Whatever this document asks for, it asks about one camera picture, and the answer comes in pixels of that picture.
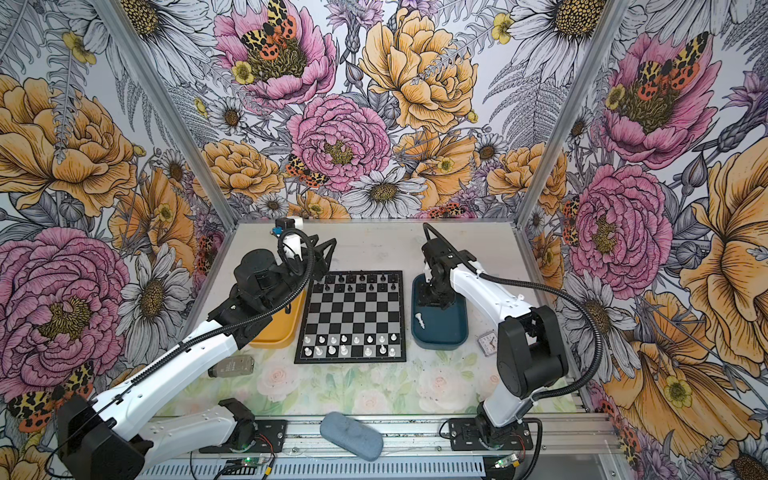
chessboard frame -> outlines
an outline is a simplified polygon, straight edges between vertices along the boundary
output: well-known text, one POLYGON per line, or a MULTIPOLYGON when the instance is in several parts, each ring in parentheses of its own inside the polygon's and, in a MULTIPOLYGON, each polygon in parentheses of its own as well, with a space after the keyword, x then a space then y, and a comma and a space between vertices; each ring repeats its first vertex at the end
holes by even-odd
POLYGON ((340 365, 345 364, 352 364, 352 363, 398 363, 398 362, 407 362, 407 352, 406 352, 406 310, 405 310, 405 304, 406 304, 406 292, 403 290, 403 272, 402 270, 332 270, 326 273, 326 275, 323 276, 323 278, 327 275, 393 275, 395 274, 397 276, 397 283, 400 293, 400 341, 402 343, 402 348, 400 349, 402 352, 401 356, 398 357, 390 357, 390 356, 372 356, 370 358, 355 358, 355 359, 340 359, 340 358, 304 358, 301 356, 301 349, 302 349, 302 343, 304 338, 304 332, 306 328, 306 320, 310 313, 310 305, 312 303, 312 292, 313 288, 315 286, 316 282, 315 280, 311 280, 310 284, 306 288, 306 301, 304 302, 304 311, 302 312, 302 318, 301 318, 301 324, 299 326, 299 329, 296 331, 296 341, 294 342, 294 346, 296 347, 296 352, 294 355, 293 363, 297 365, 316 365, 320 363, 336 363, 340 365))

chessboard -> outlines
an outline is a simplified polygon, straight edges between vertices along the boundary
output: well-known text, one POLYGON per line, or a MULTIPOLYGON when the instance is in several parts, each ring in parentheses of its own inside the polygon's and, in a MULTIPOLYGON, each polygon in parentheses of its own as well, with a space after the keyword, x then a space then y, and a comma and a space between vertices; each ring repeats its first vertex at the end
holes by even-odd
POLYGON ((405 362, 401 270, 328 272, 309 291, 294 363, 405 362))

metal post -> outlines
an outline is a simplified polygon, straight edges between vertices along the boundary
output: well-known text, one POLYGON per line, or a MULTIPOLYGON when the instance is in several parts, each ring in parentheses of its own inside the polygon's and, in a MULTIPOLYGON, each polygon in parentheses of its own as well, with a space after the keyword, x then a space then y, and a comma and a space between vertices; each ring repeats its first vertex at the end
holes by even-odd
POLYGON ((114 42, 120 45, 121 53, 128 61, 129 68, 153 106, 167 121, 170 134, 174 136, 181 153, 189 162, 192 171, 197 176, 205 192, 208 194, 211 205, 219 215, 226 232, 234 230, 237 220, 230 209, 227 199, 224 197, 210 169, 203 161, 200 149, 195 144, 187 125, 184 123, 176 105, 168 94, 160 75, 149 60, 147 50, 134 30, 131 21, 125 15, 119 0, 100 0, 92 2, 98 16, 107 26, 114 42))
POLYGON ((581 102, 584 100, 588 89, 594 88, 594 73, 599 69, 603 58, 611 49, 611 43, 618 32, 629 4, 630 0, 608 0, 603 9, 603 15, 594 30, 594 36, 589 45, 587 56, 574 77, 571 90, 568 92, 565 103, 560 109, 558 121, 554 124, 554 129, 547 140, 547 150, 544 152, 541 163, 531 179, 531 186, 528 187, 523 197, 523 204, 515 219, 519 228, 525 227, 525 224, 531 217, 533 207, 536 206, 538 198, 544 190, 544 185, 547 183, 547 177, 558 161, 558 155, 565 141, 565 136, 576 120, 581 102))

yellow container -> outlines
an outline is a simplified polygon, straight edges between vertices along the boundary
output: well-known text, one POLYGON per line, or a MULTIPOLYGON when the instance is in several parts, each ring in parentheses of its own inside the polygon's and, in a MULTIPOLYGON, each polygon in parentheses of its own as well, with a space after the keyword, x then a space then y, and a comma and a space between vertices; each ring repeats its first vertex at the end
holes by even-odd
POLYGON ((296 337, 299 324, 301 324, 304 300, 306 300, 306 290, 300 293, 290 304, 290 313, 281 310, 272 315, 270 324, 250 342, 250 345, 258 349, 282 349, 290 345, 296 337))

floral table mat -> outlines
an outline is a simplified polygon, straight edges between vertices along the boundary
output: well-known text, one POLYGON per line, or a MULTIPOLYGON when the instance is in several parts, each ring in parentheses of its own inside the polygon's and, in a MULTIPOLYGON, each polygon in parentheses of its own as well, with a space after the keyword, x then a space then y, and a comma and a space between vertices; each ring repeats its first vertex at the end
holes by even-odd
MULTIPOLYGON (((474 413, 498 385, 496 356, 482 354, 476 336, 453 351, 419 348, 406 340, 408 362, 295 365, 296 346, 253 349, 251 375, 192 382, 161 416, 187 415, 235 398, 255 415, 474 413)), ((558 386, 564 385, 561 380, 558 386)), ((575 412, 570 396, 539 402, 534 412, 575 412)))

